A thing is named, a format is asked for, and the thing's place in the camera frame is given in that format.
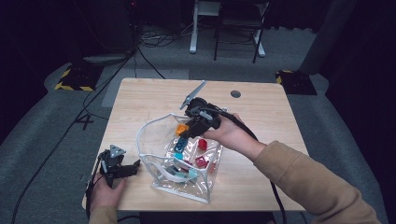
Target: wooden table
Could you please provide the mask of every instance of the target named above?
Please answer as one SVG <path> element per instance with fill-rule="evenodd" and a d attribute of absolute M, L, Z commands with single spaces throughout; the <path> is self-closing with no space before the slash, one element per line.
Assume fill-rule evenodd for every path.
<path fill-rule="evenodd" d="M 127 150 L 122 164 L 138 160 L 135 137 L 148 120 L 170 112 L 184 115 L 179 106 L 202 81 L 125 78 L 108 121 L 99 152 L 110 145 Z M 231 91 L 240 91 L 233 98 Z M 283 88 L 278 84 L 207 81 L 197 95 L 219 107 L 238 113 L 260 141 L 279 140 L 307 154 L 304 140 Z M 211 203 L 179 197 L 150 184 L 153 177 L 141 165 L 129 177 L 120 210 L 129 211 L 276 211 L 279 210 L 270 181 L 241 154 L 224 148 L 212 192 Z M 280 189 L 285 210 L 302 211 L 299 204 Z"/>

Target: hand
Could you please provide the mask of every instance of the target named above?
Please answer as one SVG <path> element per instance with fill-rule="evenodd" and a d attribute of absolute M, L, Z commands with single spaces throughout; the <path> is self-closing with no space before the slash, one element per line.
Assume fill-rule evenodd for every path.
<path fill-rule="evenodd" d="M 245 155 L 251 161 L 254 161 L 257 156 L 266 147 L 264 143 L 255 140 L 248 135 L 244 130 L 236 126 L 231 120 L 219 116 L 221 120 L 220 127 L 216 130 L 208 130 L 203 134 L 203 138 L 213 139 L 218 141 L 223 146 L 235 150 Z"/>
<path fill-rule="evenodd" d="M 100 206 L 114 206 L 117 208 L 123 193 L 127 178 L 122 178 L 115 189 L 108 186 L 104 176 L 96 174 L 96 182 L 92 191 L 91 212 Z"/>

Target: gray floor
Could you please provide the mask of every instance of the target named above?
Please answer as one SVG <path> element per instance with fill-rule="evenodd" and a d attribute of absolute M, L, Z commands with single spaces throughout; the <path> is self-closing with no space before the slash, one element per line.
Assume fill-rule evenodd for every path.
<path fill-rule="evenodd" d="M 235 45 L 221 45 L 218 60 L 214 62 L 213 32 L 206 29 L 199 34 L 196 54 L 189 53 L 189 35 L 165 47 L 140 48 L 157 69 L 184 71 L 189 79 L 276 82 L 275 72 L 297 69 L 315 38 L 309 30 L 269 30 L 262 38 L 266 56 L 258 58 L 255 64 L 251 62 L 252 47 Z M 111 107 L 102 106 L 106 89 L 91 94 L 86 91 L 55 91 L 54 87 L 67 65 L 49 74 L 44 83 L 49 93 L 28 112 L 0 146 L 2 223 L 11 221 L 23 188 L 56 146 L 22 198 L 16 223 L 87 222 L 81 206 L 85 184 L 80 179 L 85 180 L 90 175 L 107 123 L 101 118 L 109 117 Z M 99 84 L 104 83 L 117 66 L 106 67 Z M 139 69 L 152 67 L 137 53 L 121 71 L 131 77 L 139 77 L 138 71 L 142 71 Z M 327 80 L 321 75 L 311 79 L 317 96 L 288 96 L 310 156 L 360 189 L 379 219 L 388 223 L 379 186 L 345 123 L 324 95 Z M 71 125 L 83 108 L 84 100 L 88 97 L 86 102 L 89 102 L 97 93 L 98 97 L 88 107 L 98 116 L 92 118 L 94 123 L 89 124 L 85 131 L 82 124 Z M 288 222 L 303 223 L 303 220 L 298 213 L 288 212 Z"/>

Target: beige sleeve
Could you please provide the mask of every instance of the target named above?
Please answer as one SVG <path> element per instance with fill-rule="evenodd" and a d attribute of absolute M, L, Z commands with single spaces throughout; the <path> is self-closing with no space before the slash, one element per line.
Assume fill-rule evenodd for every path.
<path fill-rule="evenodd" d="M 117 224 L 117 209 L 114 206 L 95 208 L 90 215 L 90 224 Z"/>
<path fill-rule="evenodd" d="M 277 141 L 254 165 L 290 198 L 317 217 L 313 223 L 379 223 L 361 193 L 324 165 Z"/>

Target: red object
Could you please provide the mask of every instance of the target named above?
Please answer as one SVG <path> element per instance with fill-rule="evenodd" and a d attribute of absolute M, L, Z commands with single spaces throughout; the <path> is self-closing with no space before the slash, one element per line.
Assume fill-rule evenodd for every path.
<path fill-rule="evenodd" d="M 189 161 L 184 161 L 184 162 L 188 163 L 189 165 L 192 165 L 192 163 L 189 162 Z M 190 167 L 188 167 L 188 166 L 186 166 L 184 164 L 180 164 L 180 169 L 182 169 L 185 172 L 188 172 L 190 170 Z"/>
<path fill-rule="evenodd" d="M 198 166 L 199 168 L 202 168 L 202 167 L 206 167 L 206 166 L 207 166 L 207 161 L 205 160 L 205 158 L 204 158 L 203 156 L 197 157 L 197 158 L 195 159 L 195 163 L 197 164 L 197 166 Z"/>
<path fill-rule="evenodd" d="M 205 139 L 201 138 L 200 140 L 198 140 L 198 148 L 200 148 L 201 150 L 207 150 L 207 142 Z"/>
<path fill-rule="evenodd" d="M 215 169 L 216 169 L 216 164 L 215 164 L 214 162 L 211 162 L 211 163 L 209 164 L 209 167 L 207 168 L 207 171 L 208 171 L 210 174 L 213 174 L 213 171 L 215 171 Z"/>

